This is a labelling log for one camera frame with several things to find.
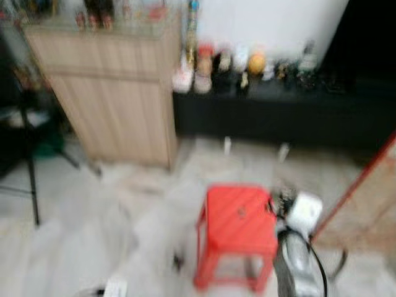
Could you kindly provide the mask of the black round figurine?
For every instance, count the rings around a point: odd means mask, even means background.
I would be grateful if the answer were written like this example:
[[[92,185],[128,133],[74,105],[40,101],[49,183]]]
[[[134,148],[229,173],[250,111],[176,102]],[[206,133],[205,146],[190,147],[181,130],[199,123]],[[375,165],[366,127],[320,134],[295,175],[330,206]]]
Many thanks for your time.
[[[221,49],[213,58],[212,77],[227,77],[233,71],[233,53],[228,48]]]

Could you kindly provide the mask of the red-lidded jar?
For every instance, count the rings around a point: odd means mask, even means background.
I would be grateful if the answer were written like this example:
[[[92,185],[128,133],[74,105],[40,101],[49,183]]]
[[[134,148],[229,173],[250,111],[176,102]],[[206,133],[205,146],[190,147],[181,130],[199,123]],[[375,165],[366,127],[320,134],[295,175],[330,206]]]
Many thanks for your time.
[[[210,77],[214,62],[214,45],[212,43],[200,43],[196,51],[196,74],[202,77]]]

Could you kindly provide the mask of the light wood cabinet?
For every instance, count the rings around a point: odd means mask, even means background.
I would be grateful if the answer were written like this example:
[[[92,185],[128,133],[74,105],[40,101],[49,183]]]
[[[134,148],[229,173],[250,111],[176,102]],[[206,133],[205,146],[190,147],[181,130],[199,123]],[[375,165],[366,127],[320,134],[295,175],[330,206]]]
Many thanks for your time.
[[[173,167],[179,12],[155,19],[52,17],[22,31],[90,162]]]

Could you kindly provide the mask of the red plastic stool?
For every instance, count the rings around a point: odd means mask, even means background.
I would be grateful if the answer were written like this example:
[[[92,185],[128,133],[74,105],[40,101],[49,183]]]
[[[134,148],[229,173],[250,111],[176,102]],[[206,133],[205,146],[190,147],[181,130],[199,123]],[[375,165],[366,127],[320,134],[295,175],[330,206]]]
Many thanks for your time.
[[[268,190],[254,184],[210,184],[195,223],[196,271],[192,283],[196,289],[241,285],[256,293],[265,291],[279,246],[271,200]],[[220,260],[229,256],[252,257],[263,263],[252,277],[218,277]]]

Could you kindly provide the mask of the red-edged marble table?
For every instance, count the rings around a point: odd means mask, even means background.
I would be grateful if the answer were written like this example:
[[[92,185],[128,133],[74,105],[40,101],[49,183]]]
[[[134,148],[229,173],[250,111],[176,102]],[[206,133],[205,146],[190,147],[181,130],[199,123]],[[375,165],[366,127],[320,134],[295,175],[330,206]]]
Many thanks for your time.
[[[390,254],[396,246],[396,133],[349,186],[312,243],[320,248]]]

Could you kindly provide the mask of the dark curved table leg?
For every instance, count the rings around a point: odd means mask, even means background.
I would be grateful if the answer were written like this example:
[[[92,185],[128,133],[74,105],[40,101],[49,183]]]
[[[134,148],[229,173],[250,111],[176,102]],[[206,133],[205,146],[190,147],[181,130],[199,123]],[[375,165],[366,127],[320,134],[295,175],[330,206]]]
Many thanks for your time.
[[[347,249],[343,249],[340,252],[337,265],[335,269],[327,274],[328,280],[336,280],[337,277],[342,273],[343,269],[345,268],[349,257],[349,251]]]

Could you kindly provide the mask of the black and gold cup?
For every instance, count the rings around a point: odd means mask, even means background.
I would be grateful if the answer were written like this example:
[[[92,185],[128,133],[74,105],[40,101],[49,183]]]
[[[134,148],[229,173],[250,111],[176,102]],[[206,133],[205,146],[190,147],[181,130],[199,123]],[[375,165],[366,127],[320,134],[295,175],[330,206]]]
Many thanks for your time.
[[[250,81],[248,72],[243,72],[240,76],[238,84],[236,85],[237,94],[246,96],[249,93]]]

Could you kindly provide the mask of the black low console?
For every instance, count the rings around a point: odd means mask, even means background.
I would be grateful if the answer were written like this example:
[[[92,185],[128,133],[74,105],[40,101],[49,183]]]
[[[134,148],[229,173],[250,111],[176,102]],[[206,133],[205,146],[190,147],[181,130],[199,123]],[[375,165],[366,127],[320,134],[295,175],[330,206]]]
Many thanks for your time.
[[[396,128],[396,83],[359,83],[345,93],[253,82],[246,93],[178,93],[179,136],[375,151]]]

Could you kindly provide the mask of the black television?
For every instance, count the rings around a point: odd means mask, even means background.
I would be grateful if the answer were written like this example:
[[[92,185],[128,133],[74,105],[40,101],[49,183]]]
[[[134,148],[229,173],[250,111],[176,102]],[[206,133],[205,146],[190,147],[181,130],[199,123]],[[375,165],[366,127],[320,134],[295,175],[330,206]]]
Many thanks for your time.
[[[391,0],[348,0],[321,68],[351,79],[396,79]]]

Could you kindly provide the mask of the pink and white box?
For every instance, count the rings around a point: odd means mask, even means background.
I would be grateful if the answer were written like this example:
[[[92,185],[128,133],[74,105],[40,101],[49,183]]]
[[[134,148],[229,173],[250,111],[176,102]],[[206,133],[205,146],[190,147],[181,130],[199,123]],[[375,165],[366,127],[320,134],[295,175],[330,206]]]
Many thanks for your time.
[[[187,93],[192,88],[194,79],[194,68],[189,61],[187,61],[186,54],[182,54],[178,67],[173,72],[171,77],[172,91],[176,93]]]

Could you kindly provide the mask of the white egg figurine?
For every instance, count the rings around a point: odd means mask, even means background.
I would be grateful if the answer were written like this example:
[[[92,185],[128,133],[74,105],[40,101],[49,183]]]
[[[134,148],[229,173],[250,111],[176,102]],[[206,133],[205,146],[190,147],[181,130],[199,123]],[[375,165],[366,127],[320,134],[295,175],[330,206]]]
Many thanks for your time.
[[[234,50],[233,70],[235,72],[244,72],[248,68],[250,50],[246,45],[238,45]]]

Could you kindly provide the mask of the tall glass bottle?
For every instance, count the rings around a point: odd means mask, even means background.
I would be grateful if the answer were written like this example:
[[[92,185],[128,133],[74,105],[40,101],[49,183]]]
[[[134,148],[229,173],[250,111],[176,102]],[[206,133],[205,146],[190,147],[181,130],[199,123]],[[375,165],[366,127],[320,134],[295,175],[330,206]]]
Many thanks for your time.
[[[186,54],[187,65],[192,68],[195,66],[196,59],[196,29],[199,11],[200,0],[187,0],[186,40],[184,41],[184,54]]]

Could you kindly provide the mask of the black tripod stand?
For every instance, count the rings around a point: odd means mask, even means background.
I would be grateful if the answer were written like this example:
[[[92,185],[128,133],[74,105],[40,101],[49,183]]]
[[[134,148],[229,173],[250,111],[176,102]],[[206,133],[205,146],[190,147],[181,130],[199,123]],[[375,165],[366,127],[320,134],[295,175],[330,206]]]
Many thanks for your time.
[[[36,155],[40,147],[48,148],[74,169],[87,170],[101,178],[101,170],[91,168],[87,161],[78,161],[75,155],[67,152],[63,132],[66,116],[59,108],[41,106],[39,95],[39,91],[20,88],[16,97],[0,97],[0,193],[28,197],[36,226],[41,224],[36,171]],[[28,186],[3,186],[1,180],[20,164],[27,170]]]

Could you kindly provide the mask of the orange ball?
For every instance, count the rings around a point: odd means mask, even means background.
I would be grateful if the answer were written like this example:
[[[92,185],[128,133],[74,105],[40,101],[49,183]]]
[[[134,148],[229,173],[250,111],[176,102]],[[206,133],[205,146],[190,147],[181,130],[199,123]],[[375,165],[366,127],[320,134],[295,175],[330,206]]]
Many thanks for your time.
[[[262,76],[266,62],[266,55],[263,51],[251,52],[247,61],[247,73],[251,76]]]

